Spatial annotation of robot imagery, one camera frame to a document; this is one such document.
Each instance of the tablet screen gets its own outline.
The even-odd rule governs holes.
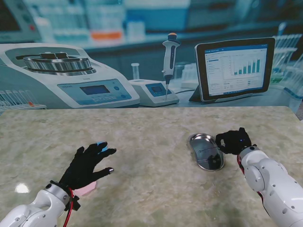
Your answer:
[[[209,96],[263,88],[267,44],[205,50]]]

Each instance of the white robotic arm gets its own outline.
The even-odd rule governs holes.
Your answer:
[[[50,183],[38,192],[31,204],[17,206],[8,213],[0,227],[57,227],[57,219],[69,201],[69,195],[62,188]]]
[[[248,185],[259,193],[263,206],[279,227],[303,227],[303,188],[287,170],[255,146],[238,155]]]

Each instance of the pink object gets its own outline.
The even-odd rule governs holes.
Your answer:
[[[90,193],[92,190],[96,188],[96,184],[97,182],[93,182],[83,188],[76,189],[74,190],[74,194],[77,196],[83,196],[87,193]]]

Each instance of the black glove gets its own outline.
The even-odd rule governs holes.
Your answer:
[[[107,142],[97,145],[91,144],[85,151],[80,147],[72,160],[70,167],[65,171],[59,184],[70,187],[72,190],[83,188],[90,183],[110,174],[113,168],[105,168],[94,173],[95,166],[105,157],[112,155],[116,149],[109,148],[102,152],[107,146]]]
[[[251,146],[251,141],[244,128],[239,128],[239,131],[228,131],[216,136],[216,144],[219,149],[225,154],[238,155],[245,148]]]

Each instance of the orange label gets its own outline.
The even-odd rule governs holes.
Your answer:
[[[121,39],[122,32],[92,32],[91,37],[95,40]]]

